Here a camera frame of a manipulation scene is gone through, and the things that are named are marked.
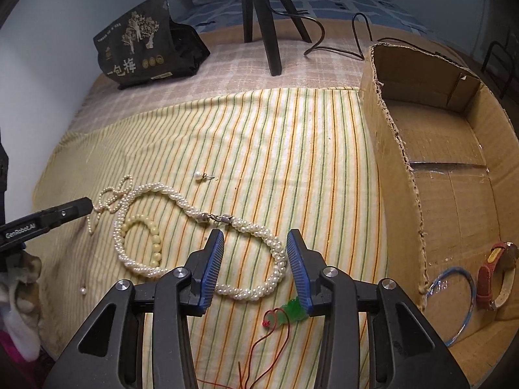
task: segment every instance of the black cable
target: black cable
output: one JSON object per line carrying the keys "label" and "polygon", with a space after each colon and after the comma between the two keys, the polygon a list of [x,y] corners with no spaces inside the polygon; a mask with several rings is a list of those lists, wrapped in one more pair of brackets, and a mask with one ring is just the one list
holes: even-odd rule
{"label": "black cable", "polygon": [[[278,11],[276,11],[276,10],[274,10],[272,8],[271,2],[269,0],[263,0],[263,1],[265,2],[265,5],[267,6],[267,8],[274,14],[277,14],[277,15],[280,15],[280,16],[286,16],[288,18],[306,19],[306,20],[314,22],[314,23],[316,23],[318,25],[318,27],[321,30],[321,37],[319,38],[319,40],[315,44],[313,44],[309,49],[307,49],[303,53],[303,55],[307,56],[312,51],[323,50],[323,51],[331,51],[331,52],[335,52],[335,53],[339,53],[339,54],[353,55],[353,56],[361,59],[362,61],[365,60],[364,54],[363,54],[362,49],[360,47],[359,38],[357,37],[357,34],[356,34],[356,28],[355,28],[355,19],[356,19],[356,17],[357,16],[362,16],[364,18],[365,22],[366,22],[366,28],[368,29],[368,33],[369,33],[369,40],[371,42],[373,42],[373,36],[371,35],[371,29],[369,27],[368,18],[366,17],[366,15],[364,13],[361,13],[361,12],[355,13],[354,16],[351,18],[351,29],[352,29],[352,31],[354,33],[354,38],[355,38],[355,43],[356,43],[357,49],[359,50],[359,54],[357,54],[357,53],[355,53],[353,51],[342,50],[340,48],[334,48],[333,46],[320,45],[322,43],[322,41],[324,40],[325,30],[324,30],[323,24],[321,22],[319,22],[317,19],[311,18],[310,16],[304,16],[304,15],[301,15],[301,14],[292,14],[292,13],[278,12]],[[425,53],[434,55],[433,52],[428,51],[428,50],[426,50],[424,48],[421,48],[418,45],[414,45],[414,44],[412,44],[410,42],[404,41],[403,39],[391,38],[391,37],[385,37],[385,38],[377,39],[377,42],[384,42],[384,41],[401,42],[401,43],[410,45],[410,46],[412,46],[412,47],[414,47],[416,49],[419,49],[421,51],[424,51]]]}

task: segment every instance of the pearl earring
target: pearl earring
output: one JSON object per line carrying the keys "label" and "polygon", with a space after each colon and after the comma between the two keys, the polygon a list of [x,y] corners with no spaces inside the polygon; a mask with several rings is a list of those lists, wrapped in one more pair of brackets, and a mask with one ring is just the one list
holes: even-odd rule
{"label": "pearl earring", "polygon": [[195,171],[193,176],[194,176],[195,180],[197,180],[198,182],[200,182],[202,180],[214,179],[214,177],[212,175],[207,175],[205,172],[200,172],[200,171]]}

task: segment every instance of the tree illustration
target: tree illustration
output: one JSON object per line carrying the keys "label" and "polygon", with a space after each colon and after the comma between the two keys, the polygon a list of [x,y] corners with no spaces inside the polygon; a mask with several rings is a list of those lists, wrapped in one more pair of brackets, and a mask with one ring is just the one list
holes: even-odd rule
{"label": "tree illustration", "polygon": [[136,34],[137,41],[142,39],[141,25],[145,22],[144,16],[137,12],[132,12],[131,17],[128,20],[128,26],[133,28]]}
{"label": "tree illustration", "polygon": [[137,38],[137,33],[135,32],[135,29],[131,27],[127,27],[125,33],[123,33],[122,39],[124,45],[129,45],[131,49],[131,53],[134,54],[133,50],[133,41],[135,41]]}
{"label": "tree illustration", "polygon": [[144,37],[149,37],[146,48],[153,48],[153,35],[159,30],[159,23],[152,18],[146,18],[141,23],[141,34]]}

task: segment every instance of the wristwatch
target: wristwatch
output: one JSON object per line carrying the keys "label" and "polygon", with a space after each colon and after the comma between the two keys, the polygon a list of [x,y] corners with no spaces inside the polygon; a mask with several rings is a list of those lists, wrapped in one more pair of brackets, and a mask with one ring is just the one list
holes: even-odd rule
{"label": "wristwatch", "polygon": [[[519,259],[519,248],[514,243],[499,242],[494,244],[485,264],[479,268],[477,274],[476,303],[481,309],[497,310],[510,296],[515,276],[515,264]],[[497,265],[503,270],[503,285],[499,295],[492,294],[492,277]]]}

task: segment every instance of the blue bedding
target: blue bedding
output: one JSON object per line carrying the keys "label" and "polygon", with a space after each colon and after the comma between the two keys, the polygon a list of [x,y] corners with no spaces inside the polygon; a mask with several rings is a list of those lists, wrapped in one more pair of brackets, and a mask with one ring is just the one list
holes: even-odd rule
{"label": "blue bedding", "polygon": [[[433,33],[411,14],[389,0],[292,0],[296,9],[313,18],[351,20],[362,12],[373,25],[382,25],[421,36],[434,37]],[[271,0],[274,10],[284,11],[279,0]],[[197,6],[176,20],[193,26],[198,33],[210,32],[226,26],[241,25],[241,0],[215,0]]]}

